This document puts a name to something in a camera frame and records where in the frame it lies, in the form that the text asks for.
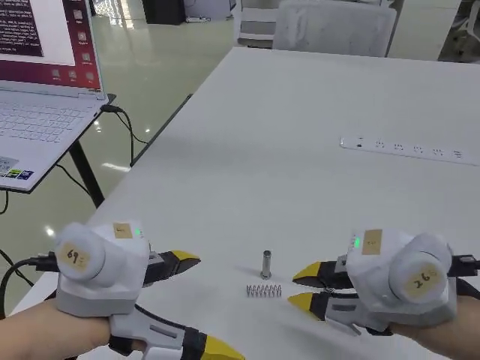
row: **laptop sticker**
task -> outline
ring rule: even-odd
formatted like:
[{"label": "laptop sticker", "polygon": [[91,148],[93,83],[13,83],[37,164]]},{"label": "laptop sticker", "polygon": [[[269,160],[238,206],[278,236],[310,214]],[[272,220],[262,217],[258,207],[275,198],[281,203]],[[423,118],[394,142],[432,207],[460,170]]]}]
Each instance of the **laptop sticker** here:
[{"label": "laptop sticker", "polygon": [[32,176],[34,174],[33,171],[30,171],[30,170],[25,170],[24,172],[22,172],[20,175],[18,175],[18,180],[28,180],[30,179],[30,176]]},{"label": "laptop sticker", "polygon": [[13,170],[10,170],[8,174],[5,175],[5,177],[16,179],[17,176],[20,175],[21,173],[22,173],[22,170],[13,169]]},{"label": "laptop sticker", "polygon": [[8,171],[18,163],[17,159],[0,156],[0,176],[4,176]]}]

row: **human hand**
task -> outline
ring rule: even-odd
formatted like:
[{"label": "human hand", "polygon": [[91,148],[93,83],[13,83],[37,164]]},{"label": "human hand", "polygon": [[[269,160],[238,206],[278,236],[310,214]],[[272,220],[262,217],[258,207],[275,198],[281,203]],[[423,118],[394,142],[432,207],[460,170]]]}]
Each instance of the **human hand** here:
[{"label": "human hand", "polygon": [[390,329],[419,343],[430,351],[455,360],[480,358],[480,301],[457,297],[457,316],[431,328],[391,324]]},{"label": "human hand", "polygon": [[[110,324],[107,318],[71,316],[57,310],[54,301],[42,302],[0,322],[2,353],[9,343],[16,343],[28,352],[23,353],[25,357],[14,355],[7,359],[62,360],[108,344]],[[16,342],[18,337],[22,338],[20,342]],[[145,349],[141,342],[134,343],[133,347],[140,351]]]}]

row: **black table leg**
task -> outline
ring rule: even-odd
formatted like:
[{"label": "black table leg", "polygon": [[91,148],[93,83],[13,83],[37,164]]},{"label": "black table leg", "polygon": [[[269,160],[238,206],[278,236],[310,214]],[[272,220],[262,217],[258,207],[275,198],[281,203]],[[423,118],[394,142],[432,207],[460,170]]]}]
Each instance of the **black table leg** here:
[{"label": "black table leg", "polygon": [[97,12],[95,11],[95,6],[93,5],[93,0],[89,0],[88,3],[90,5],[91,15],[94,17],[95,15],[97,15]]},{"label": "black table leg", "polygon": [[91,200],[95,204],[95,207],[98,209],[102,202],[105,200],[105,197],[102,194],[102,190],[98,185],[95,174],[90,167],[89,160],[85,156],[85,152],[83,152],[83,148],[82,145],[80,145],[79,140],[73,143],[69,152],[70,156],[73,159],[73,162],[75,163],[76,169],[78,170],[80,176],[82,176],[85,187],[90,193]]}]

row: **cable connector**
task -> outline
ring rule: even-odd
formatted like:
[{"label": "cable connector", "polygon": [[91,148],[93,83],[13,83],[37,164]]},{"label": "cable connector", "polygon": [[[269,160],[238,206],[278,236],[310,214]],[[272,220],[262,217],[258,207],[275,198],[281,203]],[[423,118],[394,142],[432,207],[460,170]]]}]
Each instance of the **cable connector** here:
[{"label": "cable connector", "polygon": [[53,251],[38,255],[34,258],[34,265],[37,272],[60,272],[57,256]]},{"label": "cable connector", "polygon": [[121,107],[109,104],[103,105],[100,110],[104,113],[125,113]]}]

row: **laptop keyboard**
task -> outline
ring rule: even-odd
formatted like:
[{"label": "laptop keyboard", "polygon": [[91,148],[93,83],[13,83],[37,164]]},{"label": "laptop keyboard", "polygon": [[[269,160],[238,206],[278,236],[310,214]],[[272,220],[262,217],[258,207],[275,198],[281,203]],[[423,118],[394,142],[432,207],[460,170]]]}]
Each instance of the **laptop keyboard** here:
[{"label": "laptop keyboard", "polygon": [[60,143],[89,114],[84,110],[0,102],[0,138]]}]

